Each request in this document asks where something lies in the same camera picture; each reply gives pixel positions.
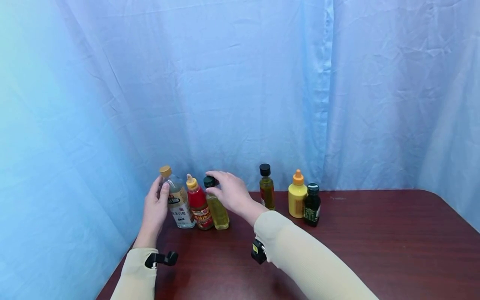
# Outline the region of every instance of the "black bottle cap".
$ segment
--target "black bottle cap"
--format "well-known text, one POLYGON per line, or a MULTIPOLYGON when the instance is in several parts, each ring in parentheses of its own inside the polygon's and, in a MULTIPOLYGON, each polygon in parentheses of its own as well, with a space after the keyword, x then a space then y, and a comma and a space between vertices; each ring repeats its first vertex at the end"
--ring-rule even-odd
POLYGON ((270 165, 269 164, 261 164, 260 165, 260 175, 270 176, 270 165))
POLYGON ((316 183, 309 183, 307 185, 307 189, 308 189, 308 195, 316 195, 318 194, 320 187, 316 183))
POLYGON ((212 176, 205 176, 204 178, 204 186, 206 188, 213 188, 214 186, 217 186, 219 184, 218 180, 216 180, 212 176))

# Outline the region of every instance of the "mustard bottle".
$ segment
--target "mustard bottle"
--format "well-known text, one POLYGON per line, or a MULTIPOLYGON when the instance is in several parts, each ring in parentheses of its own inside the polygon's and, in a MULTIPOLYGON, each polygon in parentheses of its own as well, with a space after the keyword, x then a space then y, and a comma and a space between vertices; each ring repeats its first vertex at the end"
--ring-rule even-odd
POLYGON ((293 183, 288 187, 288 212, 294 218, 303 218, 303 200, 307 196, 307 187, 303 184, 303 175, 298 169, 293 175, 293 183))

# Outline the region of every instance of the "wooden table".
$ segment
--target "wooden table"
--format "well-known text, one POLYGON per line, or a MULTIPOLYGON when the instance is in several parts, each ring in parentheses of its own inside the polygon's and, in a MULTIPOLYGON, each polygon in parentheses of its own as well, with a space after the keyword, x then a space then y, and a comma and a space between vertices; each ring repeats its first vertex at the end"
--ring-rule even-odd
MULTIPOLYGON (((322 192, 318 227, 277 211, 338 255, 379 299, 480 299, 480 235, 438 196, 417 190, 322 192)), ((252 197, 259 199, 259 193, 252 197)), ((158 249, 174 250, 174 267, 160 265, 156 299, 304 299, 273 264, 250 257, 252 228, 230 214, 228 230, 178 229, 171 217, 158 249)), ((118 282, 123 260, 97 299, 118 282)))

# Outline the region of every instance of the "sauce bottle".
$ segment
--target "sauce bottle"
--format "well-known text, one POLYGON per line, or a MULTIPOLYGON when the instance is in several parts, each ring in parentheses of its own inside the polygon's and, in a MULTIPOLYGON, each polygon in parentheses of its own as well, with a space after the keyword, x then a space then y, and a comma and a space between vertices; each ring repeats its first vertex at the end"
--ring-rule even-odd
POLYGON ((316 183, 307 185, 308 195, 305 198, 305 207, 303 209, 303 220, 312 227, 317 227, 318 215, 320 213, 320 203, 322 200, 318 196, 320 187, 316 183))
POLYGON ((262 204, 270 209, 275 210, 275 202, 273 199, 273 180, 270 178, 270 165, 260 165, 260 195, 262 197, 262 204))
POLYGON ((162 174, 163 182, 168 182, 170 185, 168 208, 172 212, 178 228, 195 227, 195 218, 190 211, 187 192, 183 187, 181 179, 172 174, 170 166, 161 167, 160 174, 162 174))
MULTIPOLYGON (((206 176, 204 178, 204 185, 206 188, 213 188, 218 185, 218 180, 212 176, 206 176)), ((207 193, 207 203, 212 213, 213 223, 218 230, 227 229, 230 225, 230 219, 226 208, 220 202, 220 200, 213 194, 207 193)))
POLYGON ((197 222, 197 227, 201 230, 209 230, 213 226, 212 214, 208 209, 205 193, 198 185, 197 179, 187 174, 188 202, 190 210, 197 222))
POLYGON ((303 218, 303 200, 307 196, 307 187, 303 184, 303 175, 298 169, 293 175, 293 183, 288 187, 288 212, 294 218, 303 218))

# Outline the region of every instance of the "beige sleeve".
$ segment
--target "beige sleeve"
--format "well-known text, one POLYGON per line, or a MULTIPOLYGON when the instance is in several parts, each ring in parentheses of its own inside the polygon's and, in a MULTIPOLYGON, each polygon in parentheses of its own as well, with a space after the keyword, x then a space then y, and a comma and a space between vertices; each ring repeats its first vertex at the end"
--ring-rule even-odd
POLYGON ((377 299, 358 276, 322 243, 275 211, 253 227, 267 261, 283 270, 309 299, 377 299))
POLYGON ((145 266, 152 253, 158 253, 158 250, 135 248, 128 252, 111 300, 154 300, 156 270, 145 266))

